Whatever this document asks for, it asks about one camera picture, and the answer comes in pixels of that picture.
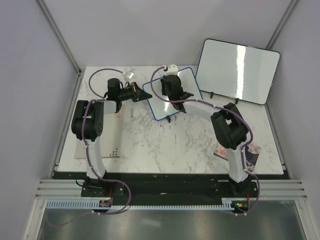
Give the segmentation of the small blue-framed whiteboard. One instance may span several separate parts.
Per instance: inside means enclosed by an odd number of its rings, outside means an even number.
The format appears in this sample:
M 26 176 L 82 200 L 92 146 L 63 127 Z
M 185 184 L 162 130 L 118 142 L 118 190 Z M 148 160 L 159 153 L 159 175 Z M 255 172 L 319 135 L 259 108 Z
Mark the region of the small blue-framed whiteboard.
M 168 100 L 167 96 L 162 95 L 161 77 L 164 75 L 162 70 L 158 71 L 152 79 L 152 86 L 155 92 L 162 98 Z M 193 94 L 192 99 L 203 99 L 202 93 L 199 89 L 197 80 L 195 78 L 194 71 L 191 67 L 180 68 L 177 76 L 181 80 L 181 86 L 185 92 Z M 160 100 L 155 96 L 151 89 L 150 82 L 146 82 L 142 85 L 142 89 L 151 94 L 152 98 L 149 98 L 148 104 L 152 111 L 152 114 L 156 121 L 165 119 L 167 116 L 172 116 L 179 113 L 171 103 Z

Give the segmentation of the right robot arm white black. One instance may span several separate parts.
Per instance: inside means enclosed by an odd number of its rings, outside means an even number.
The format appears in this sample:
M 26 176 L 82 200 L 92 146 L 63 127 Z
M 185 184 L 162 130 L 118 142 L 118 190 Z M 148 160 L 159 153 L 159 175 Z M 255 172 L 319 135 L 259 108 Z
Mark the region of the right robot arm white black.
M 226 150 L 229 164 L 229 191 L 235 197 L 247 191 L 244 182 L 248 178 L 245 171 L 245 160 L 241 150 L 247 140 L 249 128 L 234 103 L 222 107 L 214 106 L 204 100 L 192 99 L 192 93 L 183 90 L 181 79 L 174 74 L 165 75 L 161 79 L 161 92 L 172 106 L 185 114 L 192 114 L 210 121 L 218 143 Z

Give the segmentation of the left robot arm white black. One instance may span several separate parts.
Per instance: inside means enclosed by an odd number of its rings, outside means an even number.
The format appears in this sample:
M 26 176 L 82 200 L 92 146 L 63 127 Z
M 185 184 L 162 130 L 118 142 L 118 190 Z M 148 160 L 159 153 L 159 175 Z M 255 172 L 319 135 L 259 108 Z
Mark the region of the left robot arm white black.
M 100 136 L 104 129 L 104 114 L 116 114 L 122 108 L 122 102 L 131 100 L 140 102 L 151 99 L 150 93 L 142 90 L 136 82 L 123 86 L 117 78 L 107 81 L 107 92 L 101 99 L 78 100 L 76 102 L 71 131 L 82 142 L 89 179 L 98 179 L 92 185 L 92 191 L 99 197 L 110 191 L 108 182 L 102 180 L 107 173 L 103 164 Z

